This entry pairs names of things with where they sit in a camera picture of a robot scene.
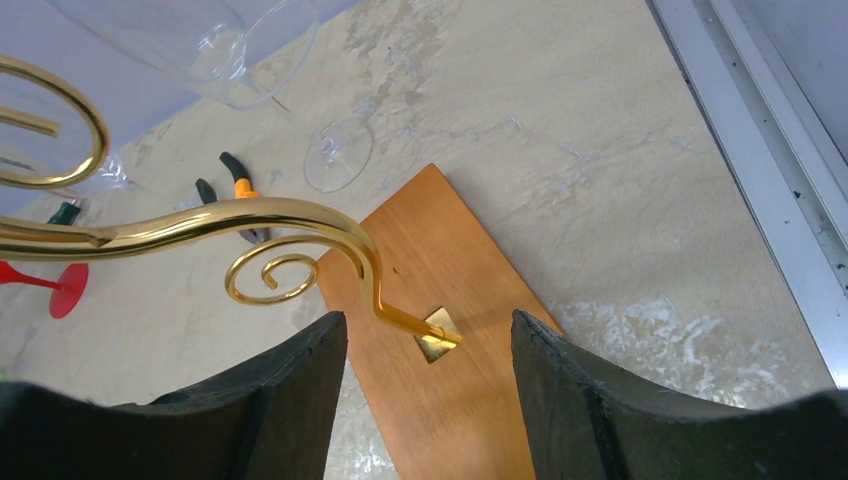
gold candelabra arm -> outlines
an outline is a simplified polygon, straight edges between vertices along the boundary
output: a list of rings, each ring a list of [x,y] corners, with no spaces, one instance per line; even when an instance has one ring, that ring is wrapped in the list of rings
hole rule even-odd
[[[33,65],[0,56],[0,73],[8,73],[36,83],[59,95],[85,119],[92,135],[90,157],[77,168],[56,176],[34,177],[0,170],[0,185],[27,189],[61,188],[80,182],[97,171],[109,150],[109,135],[102,116],[77,90],[62,79]],[[55,135],[58,124],[0,106],[0,122]],[[245,295],[236,287],[236,276],[251,259],[278,246],[315,243],[335,248],[353,263],[361,285],[362,300],[372,314],[389,325],[417,335],[437,346],[453,348],[461,340],[455,332],[425,323],[381,299],[382,265],[374,241],[351,218],[312,202],[288,198],[252,198],[222,201],[185,212],[143,222],[103,228],[44,225],[0,217],[0,259],[36,262],[108,260],[144,255],[213,235],[247,228],[289,227],[308,234],[269,240],[248,250],[230,266],[224,277],[227,292],[236,301],[268,305],[294,298],[314,285],[318,263],[306,255],[278,256],[261,270],[271,289],[278,287],[273,271],[297,262],[310,268],[309,277],[297,288],[275,296]]]

beige stone surface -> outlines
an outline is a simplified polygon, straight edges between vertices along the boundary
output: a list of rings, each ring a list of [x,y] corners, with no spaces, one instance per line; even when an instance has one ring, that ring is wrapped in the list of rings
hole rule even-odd
[[[356,219],[434,162],[578,344],[733,405],[832,387],[643,2],[364,0],[320,27],[279,98],[316,130],[367,120],[375,148],[353,184],[311,190],[308,140],[272,108],[199,101],[123,151],[144,188],[96,198],[81,221],[168,213],[199,176],[228,198],[222,150],[264,195]],[[29,215],[46,218],[51,202]],[[3,287],[0,362],[13,378],[105,404],[215,374],[325,309],[317,290],[274,307],[231,301],[223,273],[247,247],[232,234],[92,264],[86,296],[62,321],[47,316],[47,292]],[[252,268],[244,288],[261,292]],[[348,371],[327,477],[393,476]]]

